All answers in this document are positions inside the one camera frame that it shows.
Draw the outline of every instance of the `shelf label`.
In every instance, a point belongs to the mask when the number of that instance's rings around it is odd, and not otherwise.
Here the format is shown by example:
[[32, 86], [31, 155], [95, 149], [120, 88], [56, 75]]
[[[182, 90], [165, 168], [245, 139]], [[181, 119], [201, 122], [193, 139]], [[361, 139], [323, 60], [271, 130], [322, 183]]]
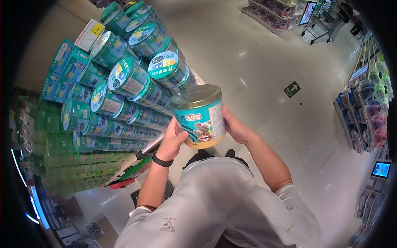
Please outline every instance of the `shelf label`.
[[74, 44], [87, 52], [94, 44], [95, 40], [103, 33], [104, 28], [104, 25], [91, 19]]
[[284, 89], [284, 92], [287, 94], [289, 98], [293, 97], [301, 88], [297, 84], [297, 82], [291, 83], [287, 88]]

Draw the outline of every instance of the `shopping cart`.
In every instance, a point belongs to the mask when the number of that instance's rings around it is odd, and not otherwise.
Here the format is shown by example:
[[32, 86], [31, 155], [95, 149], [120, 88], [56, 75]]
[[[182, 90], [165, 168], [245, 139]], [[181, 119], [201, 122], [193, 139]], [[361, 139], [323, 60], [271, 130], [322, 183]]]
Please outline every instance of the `shopping cart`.
[[[327, 43], [331, 41], [332, 32], [335, 28], [342, 22], [342, 16], [335, 8], [339, 8], [338, 4], [334, 1], [324, 1], [312, 7], [312, 15], [310, 17], [307, 26], [302, 31], [302, 36], [305, 35], [305, 32], [308, 31], [315, 38], [310, 42], [310, 45], [314, 43], [315, 40], [323, 37], [324, 35], [329, 35], [327, 39]], [[312, 33], [308, 28], [311, 26], [312, 29], [315, 25], [318, 25], [323, 31], [324, 34], [317, 36]]]

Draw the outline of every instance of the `gold can lid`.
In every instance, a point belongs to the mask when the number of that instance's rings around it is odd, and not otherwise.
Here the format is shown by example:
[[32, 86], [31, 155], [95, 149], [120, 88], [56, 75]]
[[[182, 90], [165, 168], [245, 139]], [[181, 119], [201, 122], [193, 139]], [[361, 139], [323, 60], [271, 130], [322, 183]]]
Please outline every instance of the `gold can lid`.
[[174, 109], [189, 110], [214, 103], [222, 98], [221, 88], [217, 85], [197, 85], [183, 89], [170, 98], [170, 106]]

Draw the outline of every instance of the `store aisle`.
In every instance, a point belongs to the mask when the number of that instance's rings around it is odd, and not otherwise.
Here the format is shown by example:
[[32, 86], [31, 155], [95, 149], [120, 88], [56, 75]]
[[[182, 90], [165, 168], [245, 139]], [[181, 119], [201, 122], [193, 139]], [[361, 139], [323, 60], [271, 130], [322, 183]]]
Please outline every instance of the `store aisle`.
[[[313, 38], [301, 37], [300, 29], [275, 35], [241, 13], [246, 0], [145, 3], [154, 6], [203, 81], [219, 85], [224, 104], [259, 132], [287, 164], [293, 183], [321, 226], [321, 247], [340, 247], [334, 240], [344, 244], [354, 225], [358, 189], [374, 156], [349, 149], [332, 104], [357, 60], [360, 42], [350, 34], [351, 26], [345, 25], [334, 43], [320, 40], [310, 46]], [[288, 98], [283, 89], [294, 81], [301, 90]], [[268, 188], [248, 150], [229, 135], [210, 150], [224, 156], [230, 148], [249, 163], [255, 181]], [[174, 185], [196, 152], [181, 147], [170, 167]], [[80, 205], [92, 208], [93, 215], [111, 215], [119, 233], [123, 220], [128, 220], [128, 209], [133, 208], [132, 192], [131, 188], [102, 188], [75, 195]], [[90, 204], [91, 199], [98, 204]]]

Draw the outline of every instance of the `koala illustration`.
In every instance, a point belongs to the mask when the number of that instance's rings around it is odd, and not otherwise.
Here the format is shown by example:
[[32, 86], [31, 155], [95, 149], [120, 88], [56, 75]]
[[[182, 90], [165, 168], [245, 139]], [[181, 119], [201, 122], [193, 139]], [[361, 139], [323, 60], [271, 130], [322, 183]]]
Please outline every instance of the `koala illustration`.
[[202, 136], [203, 136], [204, 132], [201, 130], [193, 130], [193, 132], [195, 134], [197, 134], [197, 142], [203, 142]]
[[195, 124], [196, 128], [200, 131], [202, 131], [202, 135], [206, 135], [208, 136], [208, 140], [212, 140], [214, 137], [212, 135], [212, 131], [210, 130], [210, 126], [211, 126], [211, 121], [207, 121], [207, 122], [197, 122]]

